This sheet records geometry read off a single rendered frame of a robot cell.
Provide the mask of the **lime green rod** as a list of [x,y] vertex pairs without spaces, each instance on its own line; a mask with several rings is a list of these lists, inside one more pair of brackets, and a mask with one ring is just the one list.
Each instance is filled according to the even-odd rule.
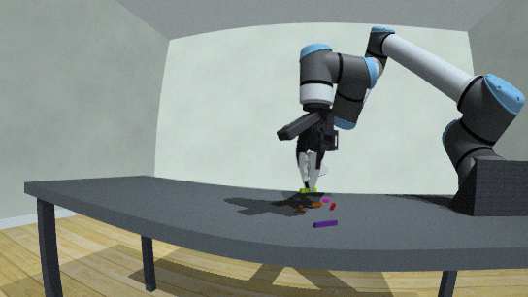
[[[308,193],[310,190],[308,188],[300,188],[300,193]],[[316,192],[316,188],[313,189],[313,192]]]

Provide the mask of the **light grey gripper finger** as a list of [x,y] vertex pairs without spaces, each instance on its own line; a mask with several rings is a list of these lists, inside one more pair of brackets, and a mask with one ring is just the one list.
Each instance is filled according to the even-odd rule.
[[318,140],[313,153],[310,156],[311,170],[309,171],[308,187],[310,192],[313,192],[317,178],[325,175],[328,172],[328,167],[323,163],[325,153],[325,146],[323,140]]
[[311,170],[311,163],[310,163],[311,154],[312,154],[311,151],[309,152],[303,151],[303,149],[299,147],[298,141],[297,141],[296,159],[297,159],[298,168],[300,170],[301,177],[302,177],[305,188],[309,188],[308,187],[308,181],[309,181],[308,177],[309,177],[309,171]]

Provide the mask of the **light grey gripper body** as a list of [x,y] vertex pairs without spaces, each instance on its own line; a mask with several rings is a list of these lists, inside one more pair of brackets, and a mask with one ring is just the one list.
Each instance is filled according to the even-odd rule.
[[335,146],[335,136],[337,136],[338,143],[339,130],[334,130],[334,109],[330,109],[328,104],[312,102],[303,104],[303,111],[318,112],[320,121],[298,136],[299,147],[303,151],[314,151],[318,139],[322,139],[325,151],[338,150],[338,145]]

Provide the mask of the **purple rod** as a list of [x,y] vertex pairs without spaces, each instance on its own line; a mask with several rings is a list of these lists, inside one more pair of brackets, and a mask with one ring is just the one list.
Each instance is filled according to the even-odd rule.
[[313,223],[313,227],[314,228],[333,226],[333,225],[338,225],[338,221],[337,220],[329,220],[329,221],[321,221],[321,222],[314,222]]

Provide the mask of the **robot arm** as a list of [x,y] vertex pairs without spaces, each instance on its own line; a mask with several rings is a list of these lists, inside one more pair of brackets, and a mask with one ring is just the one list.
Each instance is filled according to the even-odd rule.
[[[442,137],[458,175],[458,189],[477,159],[507,160],[492,147],[519,114],[525,104],[524,95],[494,75],[472,77],[392,30],[373,26],[364,57],[332,52],[325,44],[303,47],[299,60],[300,104],[333,105],[334,125],[353,129],[390,57],[455,101],[463,114],[447,125]],[[334,104],[333,83],[337,84]]]

